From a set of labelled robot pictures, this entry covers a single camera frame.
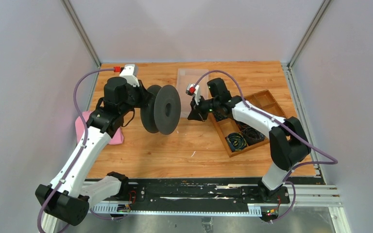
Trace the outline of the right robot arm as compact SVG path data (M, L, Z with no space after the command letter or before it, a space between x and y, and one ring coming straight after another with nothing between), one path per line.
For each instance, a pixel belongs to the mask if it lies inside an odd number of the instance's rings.
M208 81L207 86L211 93L207 100L198 84L187 86L186 93L192 97L188 119L204 121L209 113L217 111L264 135L269 141L272 165L259 181L256 193L264 202L273 201L289 172L311 152L299 119L275 116L241 96L232 96L221 78Z

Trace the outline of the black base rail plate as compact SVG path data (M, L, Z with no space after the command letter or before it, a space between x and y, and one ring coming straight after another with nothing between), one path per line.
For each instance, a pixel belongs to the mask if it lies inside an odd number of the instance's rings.
M258 190L260 177L130 179L126 195L108 201L130 204L133 211L247 212L248 204L272 208L291 202L281 187L271 197Z

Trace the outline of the dark grey perforated spool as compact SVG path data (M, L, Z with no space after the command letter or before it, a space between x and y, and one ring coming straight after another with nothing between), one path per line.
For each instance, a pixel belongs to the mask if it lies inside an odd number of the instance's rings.
M143 127L149 133L173 133L181 114L181 100L177 89L172 85L152 85L147 91L152 96L140 110Z

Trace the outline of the translucent plastic tray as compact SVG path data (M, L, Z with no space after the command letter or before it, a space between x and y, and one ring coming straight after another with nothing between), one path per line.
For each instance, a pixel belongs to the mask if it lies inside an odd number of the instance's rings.
M191 68L179 68L177 79L176 79L176 89L180 96L181 101L181 118L187 118L190 111L190 102L192 96L186 93L187 88L190 84L195 84L196 81L202 77L203 74L207 73L208 69L191 69Z

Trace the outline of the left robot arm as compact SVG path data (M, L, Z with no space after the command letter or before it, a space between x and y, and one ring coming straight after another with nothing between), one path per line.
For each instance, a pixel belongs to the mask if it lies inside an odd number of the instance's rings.
M117 172L109 172L89 186L83 183L100 152L123 126L124 116L136 108L152 106L156 94L142 82L131 85L124 77L108 79L103 92L104 97L84 122L84 134L64 167L50 184L41 184L35 191L41 204L39 226L43 213L76 226L104 199L113 196L125 200L129 196L128 178Z

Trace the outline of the pink cloth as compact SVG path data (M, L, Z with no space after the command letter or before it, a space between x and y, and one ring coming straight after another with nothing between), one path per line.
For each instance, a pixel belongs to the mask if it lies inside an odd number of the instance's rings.
M92 113L92 111L82 112L82 115L84 117L85 122L88 121L91 113ZM85 131L84 130L84 124L79 117L77 117L76 120L75 120L75 131L76 131L77 144L79 144L79 142L82 139L82 136L84 134L84 131ZM122 134L122 130L121 130L121 128L118 128L117 132L115 133L115 135L112 137L112 139L110 140L110 142L108 144L109 145L119 145L119 144L122 144L123 141L124 141L124 136Z

